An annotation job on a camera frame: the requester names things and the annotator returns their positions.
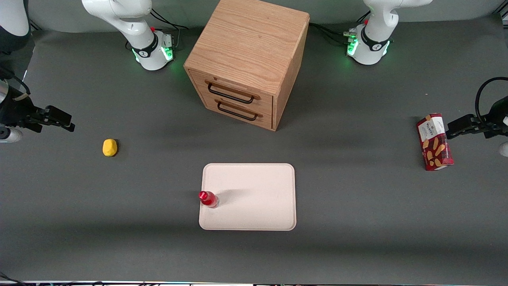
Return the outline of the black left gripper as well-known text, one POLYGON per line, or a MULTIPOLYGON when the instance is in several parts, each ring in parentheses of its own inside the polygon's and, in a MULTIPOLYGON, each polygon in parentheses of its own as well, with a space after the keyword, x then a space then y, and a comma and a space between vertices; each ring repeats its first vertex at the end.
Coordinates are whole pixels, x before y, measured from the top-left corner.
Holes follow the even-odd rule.
POLYGON ((461 116, 448 124, 446 137, 453 139, 467 134, 484 134, 485 138, 507 135, 507 116, 508 116, 508 98, 504 97, 496 101, 490 111, 481 115, 479 110, 480 98, 476 98, 476 116, 480 121, 480 127, 477 127, 477 120, 473 114, 461 116))

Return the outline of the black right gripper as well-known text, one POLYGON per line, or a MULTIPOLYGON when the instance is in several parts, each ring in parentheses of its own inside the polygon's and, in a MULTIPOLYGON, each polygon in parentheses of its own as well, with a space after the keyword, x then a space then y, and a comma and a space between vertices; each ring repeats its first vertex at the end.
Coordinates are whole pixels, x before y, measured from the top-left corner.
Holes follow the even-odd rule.
POLYGON ((45 107, 45 119, 40 112, 42 109, 33 105, 28 95, 22 95, 20 100, 12 96, 1 96, 0 124, 2 127, 27 128, 33 132, 42 132, 43 126, 56 126, 69 132, 74 132, 75 124, 71 123, 71 115, 54 107, 45 107))

